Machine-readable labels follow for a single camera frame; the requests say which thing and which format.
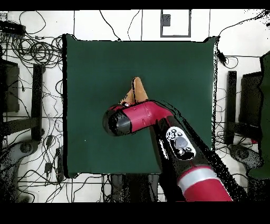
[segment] black cable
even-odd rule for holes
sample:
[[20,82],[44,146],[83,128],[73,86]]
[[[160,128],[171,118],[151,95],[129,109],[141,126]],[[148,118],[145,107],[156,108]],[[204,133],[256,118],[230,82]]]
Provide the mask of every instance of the black cable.
[[19,190],[21,193],[26,193],[26,194],[32,195],[32,196],[33,196],[33,201],[32,201],[31,203],[33,203],[33,202],[35,201],[35,195],[34,195],[34,194],[29,193],[29,192],[22,191],[22,190],[20,190],[19,188],[18,188],[18,190]]
[[248,181],[247,176],[245,176],[245,175],[243,175],[243,174],[241,174],[241,173],[234,173],[234,174],[232,174],[232,176],[234,176],[234,175],[242,176],[242,177],[244,177],[244,178]]
[[130,25],[129,25],[129,28],[128,28],[128,36],[129,36],[129,29],[130,29],[130,27],[131,27],[131,24],[132,24],[134,18],[139,14],[140,11],[141,11],[141,10],[139,10],[139,11],[135,14],[135,16],[132,18],[132,20],[131,20],[131,22],[130,22]]
[[116,36],[116,37],[118,38],[117,40],[118,40],[118,41],[121,41],[121,39],[115,34],[115,32],[114,32],[112,26],[105,20],[104,16],[102,15],[101,10],[99,10],[99,12],[100,12],[100,15],[102,16],[103,20],[104,20],[104,21],[107,23],[107,25],[112,29],[112,32],[113,32],[114,36]]
[[89,178],[101,178],[101,177],[103,177],[103,175],[101,175],[101,176],[89,176],[88,178],[85,179],[85,181],[83,182],[83,185],[79,189],[75,190],[73,194],[72,194],[73,190],[71,190],[71,202],[73,203],[75,201],[75,193],[83,188],[83,186],[85,185],[85,183],[87,182],[87,180]]
[[223,30],[221,30],[221,32],[219,33],[218,36],[220,36],[221,33],[222,33],[224,30],[226,30],[226,29],[228,29],[228,28],[230,28],[230,27],[233,27],[233,26],[242,24],[242,23],[244,23],[244,22],[246,22],[246,21],[249,21],[249,20],[254,20],[254,19],[256,19],[257,17],[259,17],[260,15],[262,15],[265,11],[266,11],[266,10],[263,10],[262,12],[260,12],[258,15],[256,15],[256,16],[253,17],[253,18],[248,18],[248,19],[246,19],[246,20],[240,21],[240,22],[238,22],[238,23],[236,23],[236,24],[234,24],[234,25],[231,25],[231,26],[228,26],[228,27],[224,28]]
[[72,200],[73,198],[72,192],[73,192],[73,178],[71,178],[71,201],[74,202],[75,199]]
[[[20,14],[20,16],[19,16],[19,22],[20,22],[20,25],[22,25],[22,22],[21,22],[21,16],[22,16],[22,14],[25,13],[25,12],[29,12],[29,11],[23,11],[23,12]],[[37,32],[35,32],[35,33],[27,33],[27,34],[36,34],[36,33],[40,32],[40,31],[42,31],[42,30],[46,27],[46,21],[45,21],[45,19],[43,18],[43,16],[42,16],[38,11],[35,11],[35,12],[41,16],[41,18],[42,18],[42,20],[43,20],[43,22],[44,22],[44,26],[43,26],[39,31],[37,31]]]

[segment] dark green cloth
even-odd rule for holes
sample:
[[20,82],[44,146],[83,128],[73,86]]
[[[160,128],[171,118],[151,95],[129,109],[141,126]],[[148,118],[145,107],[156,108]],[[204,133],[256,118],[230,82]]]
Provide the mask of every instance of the dark green cloth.
[[270,179],[270,52],[260,58],[263,81],[259,86],[263,93],[261,129],[262,141],[258,148],[264,164],[262,167],[252,169],[249,175],[257,179]]
[[160,173],[149,129],[112,137],[102,117],[139,76],[149,99],[176,107],[211,147],[215,38],[205,43],[67,40],[69,173]]

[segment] black frame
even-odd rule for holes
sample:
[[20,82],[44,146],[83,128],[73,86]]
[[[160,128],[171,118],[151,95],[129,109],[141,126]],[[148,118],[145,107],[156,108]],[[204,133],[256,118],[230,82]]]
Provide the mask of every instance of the black frame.
[[[168,25],[165,25],[164,19],[168,18]],[[170,26],[170,15],[164,15],[163,10],[160,12],[160,37],[161,38],[190,38],[191,37],[191,10],[189,10],[188,35],[163,35],[163,27]]]

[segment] button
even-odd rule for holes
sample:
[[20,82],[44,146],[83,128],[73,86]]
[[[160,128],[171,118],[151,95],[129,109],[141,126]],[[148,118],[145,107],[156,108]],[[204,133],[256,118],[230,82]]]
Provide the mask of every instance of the button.
[[176,137],[175,134],[170,134],[171,139],[174,139],[175,137]]
[[176,148],[185,148],[187,145],[188,145],[188,142],[183,137],[176,138],[176,143],[175,143]]
[[191,149],[190,147],[186,147],[186,151],[187,151],[187,152],[191,152],[192,149]]

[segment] white floor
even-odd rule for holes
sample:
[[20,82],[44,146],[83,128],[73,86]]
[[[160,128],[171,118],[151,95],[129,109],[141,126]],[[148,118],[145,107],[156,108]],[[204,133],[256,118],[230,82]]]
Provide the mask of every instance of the white floor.
[[[104,18],[111,24],[116,35],[121,40],[163,40],[163,41],[203,41],[209,36],[218,36],[221,30],[224,28],[234,25],[242,20],[256,16],[261,12],[261,10],[192,10],[192,22],[191,22],[191,38],[161,38],[160,37],[160,10],[127,10],[127,11],[102,11]],[[39,13],[44,17],[46,21],[46,27],[32,36],[49,36],[57,37],[63,33],[74,34],[77,39],[80,40],[116,40],[117,38],[113,35],[111,28],[102,19],[99,11],[39,11]],[[134,18],[132,25],[129,30],[128,28],[131,23],[132,18],[138,13]],[[181,12],[166,10],[166,13],[171,14],[172,25],[175,24],[173,18],[177,18],[177,15]],[[21,12],[11,11],[8,13],[8,20],[19,22],[19,15]],[[240,91],[240,79],[243,74],[260,71],[259,57],[267,53],[270,50],[270,30],[266,27],[266,23],[270,19],[262,18],[259,20],[252,20],[239,24],[237,26],[228,28],[221,33],[221,38],[219,41],[219,49],[224,55],[232,55],[238,58],[238,65],[234,69],[227,69],[221,63],[218,64],[218,87],[226,88],[226,77],[229,70],[237,71],[237,91]],[[40,30],[44,26],[42,18],[36,12],[26,12],[21,16],[21,22],[26,26],[28,33],[34,33]],[[45,38],[45,42],[51,43],[52,38]],[[12,58],[15,54],[12,50],[7,51],[7,59],[19,64],[20,67],[20,78],[32,83],[32,77],[29,71],[22,65],[19,59]],[[236,63],[235,58],[229,59],[229,67],[233,67]],[[47,96],[43,99],[44,110],[43,110],[43,128],[45,129],[45,134],[52,131],[54,122],[59,124],[59,129],[62,130],[62,112],[63,106],[61,102],[60,95],[55,90],[56,83],[62,79],[62,72],[58,66],[52,69],[47,69],[43,75],[44,85],[48,90],[43,89],[43,91],[50,92],[51,96]],[[25,88],[31,88],[32,85],[23,82]],[[24,102],[29,113],[31,112],[31,96],[32,90],[25,89],[24,92],[19,91],[19,98]],[[222,89],[217,90],[217,99],[225,96],[225,92]],[[240,95],[237,95],[237,102],[239,103]],[[238,119],[239,104],[237,103],[236,108],[236,120]],[[218,102],[223,109],[225,108],[225,99]],[[217,122],[224,117],[224,113],[217,113]],[[6,120],[19,119],[19,116],[27,117],[27,113],[24,106],[20,102],[20,111],[18,113],[8,113],[4,114]],[[7,137],[8,144],[11,143],[17,135],[16,133]],[[59,132],[55,129],[53,131],[54,135],[58,135]],[[17,141],[22,140],[30,136],[30,132],[20,135]],[[63,139],[59,139],[60,145],[63,144]],[[50,156],[51,160],[55,154],[56,144],[52,147]],[[230,155],[225,154],[221,151],[217,152],[220,157],[222,157],[224,163],[228,166],[231,174],[242,173],[245,174],[245,169],[243,165],[234,161]],[[23,176],[28,170],[37,170],[41,175],[44,173],[45,161],[41,156],[42,149],[39,146],[36,153],[26,157],[22,161],[22,165],[19,169],[19,175]],[[40,178],[37,174],[29,171],[20,182],[20,189],[26,189],[35,195],[34,202],[46,202],[52,199],[55,190],[59,187],[53,185],[45,185],[44,179]],[[70,202],[71,197],[74,198],[74,202],[96,202],[100,200],[101,196],[101,178],[97,178],[100,175],[93,174],[81,174],[76,179],[66,180],[63,182],[63,188],[59,194],[54,198],[53,202]],[[245,178],[241,176],[234,176],[237,183],[241,186],[246,186]],[[55,174],[51,176],[51,181],[55,181]],[[107,182],[105,186],[106,194],[110,194],[110,185]],[[159,200],[164,201],[165,197],[162,194],[162,189],[159,187]]]

